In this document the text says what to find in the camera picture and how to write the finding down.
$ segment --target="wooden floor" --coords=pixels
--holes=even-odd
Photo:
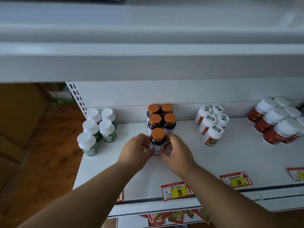
[[[83,154],[76,139],[84,120],[77,105],[50,105],[28,143],[27,160],[0,201],[1,228],[17,227],[72,190]],[[304,210],[276,214],[289,223],[288,227],[304,227]],[[106,227],[114,226],[112,220]],[[207,225],[197,223],[189,227]]]

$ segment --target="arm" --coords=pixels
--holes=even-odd
[[[275,215],[198,166],[181,138],[174,134],[168,138],[172,151],[161,153],[162,160],[190,186],[217,228],[279,227]]]
[[[47,206],[19,228],[101,228],[126,184],[153,155],[149,143],[149,137],[144,134],[132,138],[114,165]]]

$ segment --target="price label holder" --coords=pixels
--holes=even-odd
[[[287,168],[290,176],[295,181],[304,181],[304,167]]]
[[[120,193],[119,198],[117,199],[116,203],[123,202],[123,191]]]
[[[193,191],[183,181],[162,185],[161,189],[164,201],[194,196]]]
[[[221,175],[220,178],[224,183],[233,188],[252,185],[252,181],[246,172]]]

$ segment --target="supplement bottle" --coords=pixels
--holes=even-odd
[[[276,106],[275,100],[264,98],[248,113],[247,119],[253,123],[257,123],[269,110]]]
[[[89,132],[90,134],[92,134],[97,142],[100,142],[102,140],[102,136],[99,131],[99,126],[96,122],[94,122],[94,120],[86,120],[84,123],[82,123],[82,128],[83,132]]]
[[[276,97],[274,100],[278,104],[277,107],[279,107],[279,108],[285,108],[285,107],[289,106],[289,104],[290,104],[289,101],[287,101],[284,98]]]
[[[166,104],[163,104],[162,106],[162,112],[161,112],[161,119],[162,119],[162,124],[163,124],[163,122],[164,122],[164,119],[165,119],[165,115],[166,114],[172,114],[173,113],[173,109],[172,109],[172,105],[171,104],[168,104],[168,103],[166,103]]]
[[[165,115],[165,124],[162,126],[162,129],[166,134],[174,133],[176,126],[176,116],[174,114]]]
[[[152,104],[150,106],[148,106],[148,110],[147,110],[147,126],[148,126],[148,122],[149,122],[149,118],[152,114],[158,114],[159,113],[159,106],[156,104]]]
[[[276,145],[296,134],[300,129],[299,122],[295,119],[286,118],[264,133],[262,140],[267,144]]]
[[[112,143],[116,141],[117,134],[115,130],[115,126],[108,119],[102,120],[99,123],[99,131],[102,135],[102,138],[106,143]]]
[[[219,125],[214,125],[213,127],[209,128],[203,137],[204,144],[207,146],[214,146],[222,137],[223,132],[223,127]]]
[[[219,114],[216,117],[216,124],[225,128],[228,125],[229,117],[226,114]]]
[[[289,138],[286,138],[284,141],[282,141],[282,143],[289,144],[292,141],[298,139],[299,137],[304,136],[304,117],[298,117],[296,121],[300,123],[301,129],[298,131],[298,133],[290,136]]]
[[[101,114],[98,112],[97,109],[91,109],[91,108],[89,108],[87,110],[87,117],[88,117],[88,119],[94,120],[98,125],[102,118]]]
[[[199,125],[199,132],[203,135],[207,132],[210,127],[213,127],[216,123],[216,117],[212,114],[208,114],[207,117],[203,118]]]
[[[283,121],[285,118],[287,118],[287,116],[288,113],[284,109],[274,107],[254,125],[254,128],[260,133],[265,133],[280,121]]]
[[[212,107],[212,111],[211,111],[211,114],[214,115],[214,116],[217,116],[219,114],[221,114],[223,112],[223,107],[221,107],[220,105],[214,105]]]
[[[294,107],[287,106],[284,110],[288,113],[289,118],[296,119],[301,116],[301,112]]]
[[[154,155],[159,155],[165,146],[165,131],[162,128],[152,130],[150,136],[150,149],[155,149]]]
[[[77,137],[78,145],[80,149],[88,157],[93,157],[97,155],[100,151],[100,146],[94,136],[89,132],[83,132]]]
[[[158,114],[152,114],[148,122],[148,136],[150,137],[152,130],[155,128],[161,128],[161,116]]]
[[[101,116],[103,118],[103,120],[110,120],[113,125],[115,126],[115,129],[117,129],[118,124],[116,121],[116,115],[113,113],[113,110],[111,109],[104,109],[103,111],[101,111]]]
[[[200,125],[203,118],[207,117],[208,114],[211,114],[211,107],[207,105],[203,105],[197,112],[197,115],[194,119],[195,123]]]

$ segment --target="green label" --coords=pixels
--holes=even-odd
[[[118,127],[118,124],[117,124],[117,121],[116,121],[116,119],[112,122],[112,124],[115,126],[115,129],[117,129],[117,127]]]
[[[215,120],[215,118],[214,118],[214,117],[211,117],[210,115],[208,115],[207,118],[210,119],[211,121],[214,121],[214,120]]]
[[[112,143],[117,139],[117,134],[116,134],[116,130],[114,130],[114,132],[110,135],[107,136],[102,136],[102,138],[104,139],[104,141],[106,143]]]
[[[220,128],[218,128],[217,126],[212,127],[213,129],[215,129],[217,132],[221,132],[222,130]]]
[[[221,107],[219,107],[218,105],[215,106],[215,108],[216,108],[218,111],[222,111]]]
[[[82,151],[85,153],[86,156],[93,157],[100,151],[100,146],[96,141],[90,149],[83,149]]]
[[[99,131],[96,134],[93,134],[93,136],[96,138],[97,142],[100,142],[102,140],[102,136]]]

